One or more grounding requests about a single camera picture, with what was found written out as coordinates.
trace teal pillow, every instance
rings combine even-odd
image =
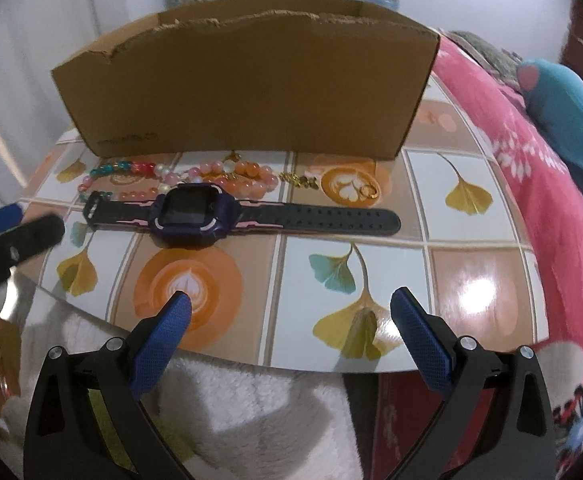
[[[583,80],[544,59],[521,63],[517,77],[529,118],[583,194]]]

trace gold ring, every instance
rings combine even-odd
[[[373,200],[375,198],[378,198],[378,196],[380,194],[378,192],[378,189],[376,189],[376,187],[372,186],[371,184],[363,184],[359,188],[355,188],[355,189],[361,197],[366,198],[368,200]]]

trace cardboard box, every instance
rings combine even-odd
[[[145,16],[52,71],[100,156],[395,158],[439,37],[356,0],[214,0]]]

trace ginkgo leaf print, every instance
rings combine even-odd
[[[56,267],[63,290],[74,297],[94,290],[98,283],[98,274],[89,259],[90,238],[82,251],[75,256],[62,260]]]
[[[313,335],[327,346],[339,350],[345,358],[360,359],[364,356],[374,361],[403,341],[389,311],[371,297],[367,266],[356,244],[351,244],[347,258],[352,250],[363,269],[361,296],[345,308],[318,320]]]
[[[74,162],[69,164],[64,170],[60,171],[60,173],[56,175],[56,180],[61,184],[66,184],[67,182],[71,182],[73,179],[82,175],[82,172],[85,169],[86,165],[82,160],[80,160],[80,157],[78,157]]]
[[[71,226],[71,234],[69,235],[71,243],[76,247],[82,247],[87,231],[89,231],[89,226],[86,223],[74,222]]]
[[[456,173],[456,177],[458,177],[458,184],[445,199],[447,206],[471,216],[476,214],[484,215],[492,203],[494,203],[491,193],[480,186],[468,183],[460,176],[459,171],[447,157],[443,155],[441,157],[447,161],[454,173]]]
[[[324,256],[324,254],[310,254],[309,264],[314,269],[314,276],[325,288],[351,294],[356,290],[356,282],[347,266],[347,261],[353,248],[345,256]]]

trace smartwatch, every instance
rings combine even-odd
[[[325,207],[236,200],[217,184],[178,184],[155,200],[114,202],[94,191],[82,211],[93,227],[149,229],[171,246],[210,246],[228,234],[348,234],[389,236],[398,215],[388,209]]]

